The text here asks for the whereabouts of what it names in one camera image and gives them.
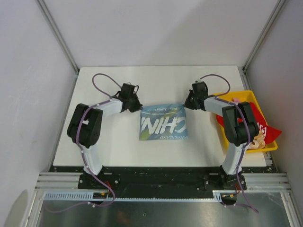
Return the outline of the light blue t shirt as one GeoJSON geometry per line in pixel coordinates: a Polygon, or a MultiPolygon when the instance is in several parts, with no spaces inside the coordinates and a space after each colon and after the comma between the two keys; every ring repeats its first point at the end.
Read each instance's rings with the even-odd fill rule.
{"type": "Polygon", "coordinates": [[[186,111],[182,104],[150,105],[140,113],[139,140],[186,140],[186,111]]]}

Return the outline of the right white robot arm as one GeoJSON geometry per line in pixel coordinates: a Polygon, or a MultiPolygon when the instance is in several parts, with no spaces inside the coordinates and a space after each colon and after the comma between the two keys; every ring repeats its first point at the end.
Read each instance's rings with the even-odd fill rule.
{"type": "Polygon", "coordinates": [[[223,129],[229,146],[225,160],[220,166],[218,184],[224,190],[231,189],[240,176],[244,154],[259,131],[250,103],[235,103],[209,95],[206,83],[197,81],[192,84],[184,106],[191,110],[214,113],[223,118],[223,129]]]}

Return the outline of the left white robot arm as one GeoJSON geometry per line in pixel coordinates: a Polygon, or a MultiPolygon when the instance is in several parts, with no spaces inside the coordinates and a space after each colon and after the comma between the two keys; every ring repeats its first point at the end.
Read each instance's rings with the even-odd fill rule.
{"type": "Polygon", "coordinates": [[[94,189],[101,188],[105,183],[104,176],[99,174],[103,164],[99,158],[97,146],[102,121],[126,110],[134,113],[141,110],[142,106],[137,94],[130,96],[119,94],[92,106],[85,104],[76,106],[67,129],[67,135],[80,148],[84,170],[91,174],[88,183],[94,189]]]}

